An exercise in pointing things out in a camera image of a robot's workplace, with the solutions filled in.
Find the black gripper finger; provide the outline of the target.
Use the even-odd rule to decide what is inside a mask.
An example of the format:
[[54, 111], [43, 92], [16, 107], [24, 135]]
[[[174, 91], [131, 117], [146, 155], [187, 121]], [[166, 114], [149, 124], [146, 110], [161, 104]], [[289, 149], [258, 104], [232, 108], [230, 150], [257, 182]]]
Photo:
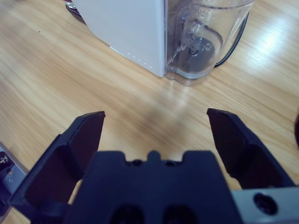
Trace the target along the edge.
[[262, 141], [231, 112], [207, 110], [214, 143], [227, 173], [242, 189], [294, 187]]
[[104, 118], [104, 112], [75, 118], [45, 150], [9, 204], [33, 224], [61, 224], [73, 190], [98, 150]]

